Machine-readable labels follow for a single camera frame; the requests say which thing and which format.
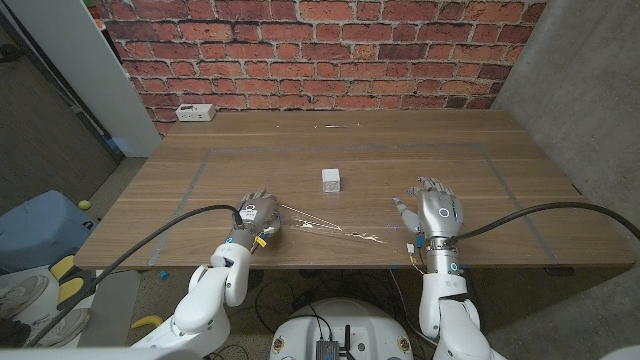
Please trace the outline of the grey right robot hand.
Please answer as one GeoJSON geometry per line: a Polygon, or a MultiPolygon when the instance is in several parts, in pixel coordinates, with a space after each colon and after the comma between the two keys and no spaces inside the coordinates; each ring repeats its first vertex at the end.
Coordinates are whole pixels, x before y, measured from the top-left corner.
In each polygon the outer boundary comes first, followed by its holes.
{"type": "Polygon", "coordinates": [[[437,178],[420,177],[419,187],[408,193],[416,197],[417,211],[411,211],[404,202],[393,198],[393,202],[407,229],[425,238],[452,238],[464,223],[464,209],[453,191],[437,178]]]}

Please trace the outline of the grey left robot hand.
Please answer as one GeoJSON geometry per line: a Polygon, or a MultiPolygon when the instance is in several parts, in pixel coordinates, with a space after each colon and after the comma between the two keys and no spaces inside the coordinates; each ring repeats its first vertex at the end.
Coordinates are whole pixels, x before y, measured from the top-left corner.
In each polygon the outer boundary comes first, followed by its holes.
{"type": "Polygon", "coordinates": [[[245,194],[237,204],[237,210],[242,226],[231,230],[233,242],[239,243],[241,238],[253,240],[256,236],[267,239],[274,236],[280,228],[277,197],[266,189],[245,194]]]}

